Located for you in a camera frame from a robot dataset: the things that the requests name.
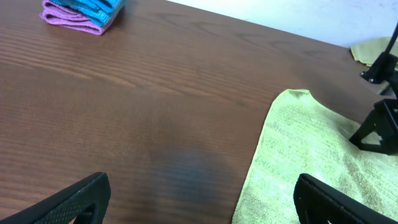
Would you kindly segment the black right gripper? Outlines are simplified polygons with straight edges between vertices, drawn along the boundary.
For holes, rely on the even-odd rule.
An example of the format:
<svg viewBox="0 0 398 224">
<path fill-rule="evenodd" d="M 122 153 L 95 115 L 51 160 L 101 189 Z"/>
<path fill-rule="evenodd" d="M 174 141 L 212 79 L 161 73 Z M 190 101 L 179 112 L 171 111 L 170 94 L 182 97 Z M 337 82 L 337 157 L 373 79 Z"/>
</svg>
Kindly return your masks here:
<svg viewBox="0 0 398 224">
<path fill-rule="evenodd" d="M 397 155 L 397 100 L 381 100 L 374 108 L 349 141 L 362 151 Z M 381 138 L 379 144 L 364 142 L 372 133 Z"/>
</svg>

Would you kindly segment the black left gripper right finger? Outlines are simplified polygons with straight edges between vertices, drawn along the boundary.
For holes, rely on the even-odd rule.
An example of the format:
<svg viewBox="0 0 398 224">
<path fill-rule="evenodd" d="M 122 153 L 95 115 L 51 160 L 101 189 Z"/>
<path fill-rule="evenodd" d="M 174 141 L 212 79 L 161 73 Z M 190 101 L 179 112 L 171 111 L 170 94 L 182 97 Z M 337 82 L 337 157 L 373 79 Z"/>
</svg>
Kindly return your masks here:
<svg viewBox="0 0 398 224">
<path fill-rule="evenodd" d="M 309 174 L 300 174 L 294 205 L 301 224 L 397 224 Z"/>
</svg>

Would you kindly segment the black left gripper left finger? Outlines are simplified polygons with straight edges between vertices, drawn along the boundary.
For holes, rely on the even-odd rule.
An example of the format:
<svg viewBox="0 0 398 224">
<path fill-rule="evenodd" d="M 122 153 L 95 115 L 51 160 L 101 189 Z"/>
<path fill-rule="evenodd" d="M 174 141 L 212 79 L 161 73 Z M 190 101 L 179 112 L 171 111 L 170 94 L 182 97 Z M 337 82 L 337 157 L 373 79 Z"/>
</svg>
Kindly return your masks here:
<svg viewBox="0 0 398 224">
<path fill-rule="evenodd" d="M 111 187 L 107 174 L 95 172 L 1 220 L 1 224 L 102 224 L 110 197 Z"/>
</svg>

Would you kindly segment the light green cloth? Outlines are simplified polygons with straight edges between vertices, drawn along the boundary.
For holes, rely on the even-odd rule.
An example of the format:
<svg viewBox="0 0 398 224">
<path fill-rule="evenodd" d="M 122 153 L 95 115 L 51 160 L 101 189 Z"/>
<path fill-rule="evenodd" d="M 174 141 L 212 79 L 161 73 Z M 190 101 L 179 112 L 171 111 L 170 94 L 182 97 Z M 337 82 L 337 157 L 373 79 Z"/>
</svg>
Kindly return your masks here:
<svg viewBox="0 0 398 224">
<path fill-rule="evenodd" d="M 358 128 L 308 90 L 283 91 L 267 114 L 233 223 L 298 223 L 293 194 L 302 173 L 396 219 L 397 158 L 351 144 Z"/>
</svg>

